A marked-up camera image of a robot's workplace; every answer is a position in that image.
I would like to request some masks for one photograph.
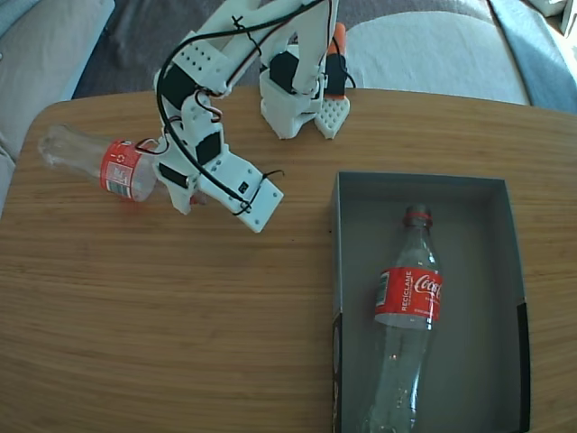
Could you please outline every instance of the open box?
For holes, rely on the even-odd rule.
[[[360,431],[374,396],[377,284],[414,203],[432,210],[444,276],[417,431],[526,432],[527,306],[505,181],[368,172],[341,172],[334,188],[334,431]]]

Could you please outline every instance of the robotic arm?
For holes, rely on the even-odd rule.
[[[342,95],[325,98],[331,80],[326,53],[339,0],[277,0],[259,8],[260,2],[227,0],[171,53],[155,78],[163,151],[154,152],[154,169],[173,206],[188,214],[200,191],[256,233],[283,194],[269,174],[230,152],[222,113],[210,97],[229,95],[260,57],[261,112],[279,138],[295,137],[310,120],[334,138],[350,110],[344,82]],[[299,44],[289,44],[294,34]]]

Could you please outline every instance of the plastic bottle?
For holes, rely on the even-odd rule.
[[[431,212],[407,209],[405,243],[394,265],[380,276],[375,320],[382,324],[383,361],[363,433],[408,433],[417,420],[418,385],[439,317],[440,266],[431,243]]]
[[[83,134],[58,124],[39,144],[45,162],[97,181],[104,189],[134,201],[146,200],[156,185],[154,158],[135,150],[135,143]]]

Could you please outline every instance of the wood grain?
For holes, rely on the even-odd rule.
[[[42,166],[49,125],[141,139],[149,93],[58,104],[28,134],[0,222],[0,431],[324,432],[331,420],[329,198],[338,170],[501,177],[524,258],[534,431],[577,425],[577,117],[351,92],[334,141],[280,142],[253,88],[218,104],[235,152],[283,169],[254,235],[218,205],[139,207]]]

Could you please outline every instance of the red label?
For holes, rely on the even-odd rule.
[[[439,319],[441,286],[438,273],[419,268],[390,268],[380,276],[376,314],[409,314]]]
[[[100,186],[119,196],[134,200],[132,188],[134,168],[141,156],[132,142],[117,140],[110,144],[100,166]]]

